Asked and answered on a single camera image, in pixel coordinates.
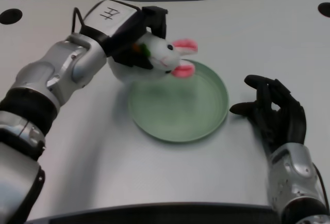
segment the white table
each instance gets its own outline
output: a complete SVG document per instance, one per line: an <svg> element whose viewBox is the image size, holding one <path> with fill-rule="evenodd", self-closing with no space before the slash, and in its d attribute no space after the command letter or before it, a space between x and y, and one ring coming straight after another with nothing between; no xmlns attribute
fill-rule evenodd
<svg viewBox="0 0 330 224"><path fill-rule="evenodd" d="M40 59L100 0L0 0L23 18L0 25L0 97L19 69ZM278 78L304 106L306 144L330 189L330 0L209 0L133 3L169 10L168 40L192 38L192 59L225 81L230 105L255 99L248 74ZM232 114L203 142L176 145L146 136L127 114L126 92L108 66L73 94L39 159L46 183L29 219L126 204L207 201L266 205L267 163L250 123Z"/></svg>

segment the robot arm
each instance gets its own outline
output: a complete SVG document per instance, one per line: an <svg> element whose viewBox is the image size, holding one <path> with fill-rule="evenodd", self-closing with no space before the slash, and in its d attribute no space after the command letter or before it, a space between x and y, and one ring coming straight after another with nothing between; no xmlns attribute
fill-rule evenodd
<svg viewBox="0 0 330 224"><path fill-rule="evenodd" d="M330 223L322 178L304 146L304 108L278 80L249 75L245 83L257 90L257 100L236 104L230 111L249 117L261 131L266 153L270 153L269 201L281 223ZM272 102L280 110L272 110Z"/></svg>
<svg viewBox="0 0 330 224"><path fill-rule="evenodd" d="M75 8L72 34L18 73L0 103L0 224L23 223L39 196L45 173L37 160L60 107L92 80L107 57L131 47L147 27L165 38L166 13L104 0L83 20ZM79 33L74 33L76 15Z"/></svg>

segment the black rubber joint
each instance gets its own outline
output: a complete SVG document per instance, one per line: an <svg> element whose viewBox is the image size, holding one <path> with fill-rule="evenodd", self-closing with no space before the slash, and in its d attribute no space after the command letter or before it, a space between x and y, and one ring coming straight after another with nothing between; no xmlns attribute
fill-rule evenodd
<svg viewBox="0 0 330 224"><path fill-rule="evenodd" d="M0 103L0 110L11 112L32 122L43 135L48 133L57 116L55 105L47 97L27 88L8 91Z"/></svg>

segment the green plate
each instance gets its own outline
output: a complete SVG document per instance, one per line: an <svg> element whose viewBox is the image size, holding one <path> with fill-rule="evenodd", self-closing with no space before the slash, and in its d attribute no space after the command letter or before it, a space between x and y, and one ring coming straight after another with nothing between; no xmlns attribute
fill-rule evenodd
<svg viewBox="0 0 330 224"><path fill-rule="evenodd" d="M220 77L207 66L195 64L195 75L171 75L153 82L136 82L128 108L136 124L166 141L188 142L216 130L228 113L228 92Z"/></svg>

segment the stuffed rabbit toy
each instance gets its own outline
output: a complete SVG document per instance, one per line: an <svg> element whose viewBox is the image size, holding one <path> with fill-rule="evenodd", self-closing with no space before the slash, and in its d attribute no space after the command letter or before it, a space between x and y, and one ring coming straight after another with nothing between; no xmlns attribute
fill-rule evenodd
<svg viewBox="0 0 330 224"><path fill-rule="evenodd" d="M127 66L116 62L115 57L108 58L113 74L124 83L158 79L170 73L175 77L190 77L194 74L194 65L180 59L182 55L197 53L197 43L193 40L184 39L169 43L147 32L137 41L133 50L136 54L145 56L147 67L133 66L136 65L134 61Z"/></svg>

